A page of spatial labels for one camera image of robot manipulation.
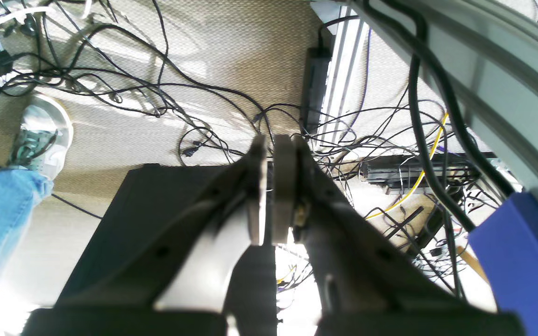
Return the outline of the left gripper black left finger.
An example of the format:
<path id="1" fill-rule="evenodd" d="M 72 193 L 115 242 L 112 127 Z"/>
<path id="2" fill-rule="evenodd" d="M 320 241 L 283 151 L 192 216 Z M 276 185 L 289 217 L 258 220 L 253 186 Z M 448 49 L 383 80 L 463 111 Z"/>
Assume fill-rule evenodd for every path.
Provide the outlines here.
<path id="1" fill-rule="evenodd" d="M 217 178 L 122 268 L 58 308 L 221 311 L 232 272 L 249 246 L 263 244 L 266 143 L 252 140 Z"/>

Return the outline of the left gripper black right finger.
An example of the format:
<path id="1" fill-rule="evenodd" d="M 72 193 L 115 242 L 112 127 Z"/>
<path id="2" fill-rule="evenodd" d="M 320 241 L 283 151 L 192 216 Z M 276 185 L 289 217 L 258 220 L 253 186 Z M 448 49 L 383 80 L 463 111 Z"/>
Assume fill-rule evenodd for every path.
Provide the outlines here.
<path id="1" fill-rule="evenodd" d="M 479 313 L 427 279 L 357 213 L 299 137 L 275 137 L 272 238 L 303 244 L 325 313 Z"/>

